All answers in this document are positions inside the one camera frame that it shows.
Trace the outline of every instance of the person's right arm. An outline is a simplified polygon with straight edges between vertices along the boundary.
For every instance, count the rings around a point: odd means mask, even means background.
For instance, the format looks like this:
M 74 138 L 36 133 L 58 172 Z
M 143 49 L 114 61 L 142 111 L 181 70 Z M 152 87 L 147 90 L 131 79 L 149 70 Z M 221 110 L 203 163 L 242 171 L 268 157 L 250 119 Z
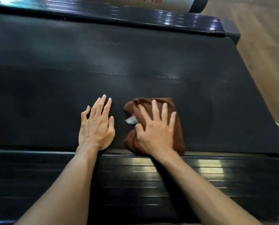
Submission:
M 141 124 L 136 125 L 141 146 L 168 170 L 203 225 L 261 225 L 256 218 L 205 180 L 173 151 L 176 113 L 172 113 L 168 124 L 167 104 L 163 105 L 160 118 L 156 101 L 152 102 L 153 120 L 143 106 L 139 105 L 139 108 L 146 121 L 145 131 Z

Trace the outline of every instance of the brown cloth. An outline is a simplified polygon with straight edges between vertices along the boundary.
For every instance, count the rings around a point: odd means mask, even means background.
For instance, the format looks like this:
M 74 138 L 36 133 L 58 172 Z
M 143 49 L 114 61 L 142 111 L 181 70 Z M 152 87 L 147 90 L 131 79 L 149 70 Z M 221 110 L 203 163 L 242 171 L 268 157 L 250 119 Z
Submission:
M 171 98 L 155 98 L 155 99 L 146 99 L 146 98 L 137 98 L 134 99 L 131 102 L 127 102 L 124 111 L 127 115 L 136 116 L 136 119 L 140 124 L 142 124 L 144 130 L 146 129 L 146 123 L 145 119 L 142 116 L 140 109 L 138 108 L 138 104 L 141 104 L 149 114 L 150 118 L 153 119 L 152 114 L 152 100 L 157 101 L 158 109 L 161 114 L 162 111 L 162 105 L 164 103 L 168 104 L 168 123 L 170 121 L 171 114 L 174 111 L 177 111 L 175 108 L 175 105 Z M 139 141 L 136 137 L 136 131 L 135 129 L 132 129 L 128 136 L 125 139 L 125 143 L 128 149 L 130 149 L 133 152 L 139 153 L 141 155 L 147 155 L 144 151 L 144 149 L 139 144 Z M 179 155 L 184 154 L 185 151 L 185 145 L 182 137 L 182 129 L 180 124 L 180 119 L 178 117 L 178 114 L 176 115 L 176 121 L 175 121 L 175 127 L 174 127 L 174 136 L 173 136 L 173 149 L 178 152 Z

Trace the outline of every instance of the treadmill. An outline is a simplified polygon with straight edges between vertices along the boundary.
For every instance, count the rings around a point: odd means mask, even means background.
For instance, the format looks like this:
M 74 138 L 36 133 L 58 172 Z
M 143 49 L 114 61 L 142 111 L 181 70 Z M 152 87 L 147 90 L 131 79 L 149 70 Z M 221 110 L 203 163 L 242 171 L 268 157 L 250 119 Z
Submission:
M 78 146 L 80 113 L 103 94 L 113 100 L 116 136 L 96 163 L 91 219 L 199 222 L 167 172 L 124 144 L 133 128 L 125 103 L 170 97 L 184 161 L 260 221 L 279 221 L 279 130 L 236 49 L 234 22 L 16 1 L 0 0 L 0 224 L 18 220 L 59 176 Z

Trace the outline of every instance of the wooden floor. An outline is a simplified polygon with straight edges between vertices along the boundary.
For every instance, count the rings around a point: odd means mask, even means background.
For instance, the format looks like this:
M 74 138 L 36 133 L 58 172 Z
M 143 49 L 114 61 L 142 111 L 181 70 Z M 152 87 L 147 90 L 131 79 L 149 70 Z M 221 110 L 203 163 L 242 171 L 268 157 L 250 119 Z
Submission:
M 202 14 L 236 23 L 237 49 L 279 123 L 279 0 L 209 0 Z

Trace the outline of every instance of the person's left arm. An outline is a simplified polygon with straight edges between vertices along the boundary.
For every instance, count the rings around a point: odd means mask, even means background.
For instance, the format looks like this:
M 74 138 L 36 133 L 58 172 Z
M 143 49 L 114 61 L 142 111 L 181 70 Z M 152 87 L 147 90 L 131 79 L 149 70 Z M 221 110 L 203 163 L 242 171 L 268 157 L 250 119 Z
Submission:
M 53 185 L 17 221 L 16 225 L 85 225 L 88 218 L 90 183 L 97 154 L 115 136 L 114 118 L 108 119 L 111 99 L 106 96 L 81 113 L 79 147 Z

